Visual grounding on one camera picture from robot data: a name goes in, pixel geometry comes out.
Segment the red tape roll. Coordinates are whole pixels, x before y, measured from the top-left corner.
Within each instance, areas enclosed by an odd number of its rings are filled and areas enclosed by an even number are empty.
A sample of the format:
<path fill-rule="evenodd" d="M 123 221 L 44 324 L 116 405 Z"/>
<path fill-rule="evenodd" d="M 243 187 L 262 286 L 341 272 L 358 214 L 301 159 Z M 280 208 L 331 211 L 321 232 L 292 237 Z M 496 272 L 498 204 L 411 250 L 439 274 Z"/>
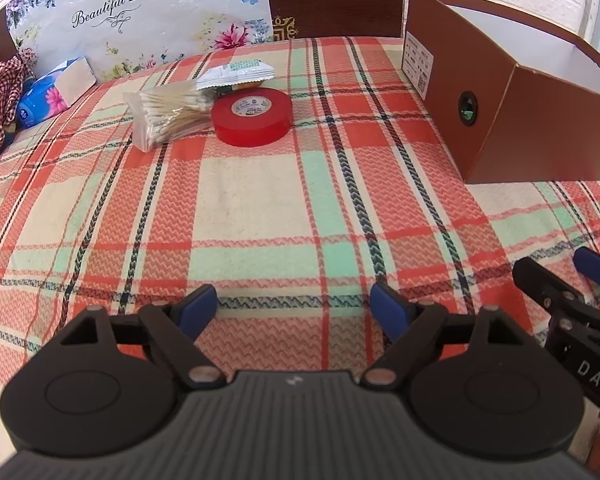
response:
<path fill-rule="evenodd" d="M 213 105 L 216 136 L 238 148 L 257 148 L 286 136 L 294 122 L 288 94 L 269 88 L 238 90 Z"/>

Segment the brown cardboard box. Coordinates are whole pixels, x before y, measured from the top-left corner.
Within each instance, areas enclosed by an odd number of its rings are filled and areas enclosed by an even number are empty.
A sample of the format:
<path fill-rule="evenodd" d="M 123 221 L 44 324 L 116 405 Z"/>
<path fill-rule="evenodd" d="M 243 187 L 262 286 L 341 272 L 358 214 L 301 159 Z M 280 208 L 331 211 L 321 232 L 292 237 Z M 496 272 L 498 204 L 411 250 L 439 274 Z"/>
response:
<path fill-rule="evenodd" d="M 401 68 L 467 183 L 600 180 L 600 52 L 489 0 L 408 0 Z"/>

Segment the cotton swab bag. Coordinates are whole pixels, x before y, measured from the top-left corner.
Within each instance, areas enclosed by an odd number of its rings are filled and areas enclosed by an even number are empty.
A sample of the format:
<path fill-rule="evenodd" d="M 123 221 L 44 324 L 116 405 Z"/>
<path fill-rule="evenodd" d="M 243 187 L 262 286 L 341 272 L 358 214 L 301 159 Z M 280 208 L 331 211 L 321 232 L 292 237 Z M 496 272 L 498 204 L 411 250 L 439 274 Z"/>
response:
<path fill-rule="evenodd" d="M 132 144 L 144 153 L 159 145 L 212 128 L 211 111 L 218 92 L 198 90 L 192 80 L 137 92 L 124 92 L 133 116 Z"/>

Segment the plaid bed sheet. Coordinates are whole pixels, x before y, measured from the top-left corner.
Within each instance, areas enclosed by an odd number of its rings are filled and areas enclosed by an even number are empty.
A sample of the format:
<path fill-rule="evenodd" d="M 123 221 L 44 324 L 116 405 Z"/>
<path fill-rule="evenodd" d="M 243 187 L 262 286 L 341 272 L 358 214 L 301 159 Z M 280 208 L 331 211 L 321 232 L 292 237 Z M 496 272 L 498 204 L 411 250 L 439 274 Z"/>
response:
<path fill-rule="evenodd" d="M 0 394 L 83 308 L 131 313 L 204 283 L 220 305 L 199 344 L 226 372 L 362 372 L 384 348 L 378 278 L 456 312 L 497 304 L 543 337 L 546 313 L 510 276 L 528 256 L 600 307 L 572 263 L 600 252 L 600 182 L 466 185 L 401 54 L 397 39 L 327 38 L 194 56 L 18 133 L 0 156 Z M 282 140 L 132 144 L 125 93 L 248 58 L 291 97 Z M 0 421 L 0 465 L 13 450 Z"/>

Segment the blue tissue pack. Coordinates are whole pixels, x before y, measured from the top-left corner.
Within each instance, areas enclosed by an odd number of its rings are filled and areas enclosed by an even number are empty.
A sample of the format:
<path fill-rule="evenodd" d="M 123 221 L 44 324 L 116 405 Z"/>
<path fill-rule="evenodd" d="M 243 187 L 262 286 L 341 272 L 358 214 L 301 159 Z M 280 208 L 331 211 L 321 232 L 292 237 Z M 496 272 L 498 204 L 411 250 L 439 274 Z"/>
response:
<path fill-rule="evenodd" d="M 31 128 L 68 110 L 96 82 L 84 56 L 61 63 L 36 81 L 27 81 L 17 105 L 17 124 Z"/>

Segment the floral Beautiful Day pillow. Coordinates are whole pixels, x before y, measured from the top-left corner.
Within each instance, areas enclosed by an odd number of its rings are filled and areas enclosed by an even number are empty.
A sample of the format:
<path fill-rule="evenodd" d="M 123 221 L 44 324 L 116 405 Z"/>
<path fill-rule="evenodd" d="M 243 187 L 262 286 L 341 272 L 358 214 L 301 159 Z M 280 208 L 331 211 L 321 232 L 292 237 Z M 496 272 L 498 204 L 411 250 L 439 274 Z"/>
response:
<path fill-rule="evenodd" d="M 273 38 L 268 0 L 10 0 L 5 11 L 38 77 L 86 58 L 107 81 Z"/>

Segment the white green sachet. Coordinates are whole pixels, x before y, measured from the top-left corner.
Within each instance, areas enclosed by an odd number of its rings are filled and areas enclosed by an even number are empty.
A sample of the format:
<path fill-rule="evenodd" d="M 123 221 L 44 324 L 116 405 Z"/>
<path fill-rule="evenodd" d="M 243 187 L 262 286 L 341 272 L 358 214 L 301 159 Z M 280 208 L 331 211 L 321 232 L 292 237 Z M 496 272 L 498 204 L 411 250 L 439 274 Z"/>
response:
<path fill-rule="evenodd" d="M 237 61 L 209 68 L 195 80 L 195 84 L 197 90 L 206 90 L 267 81 L 274 76 L 274 67 L 261 60 Z"/>

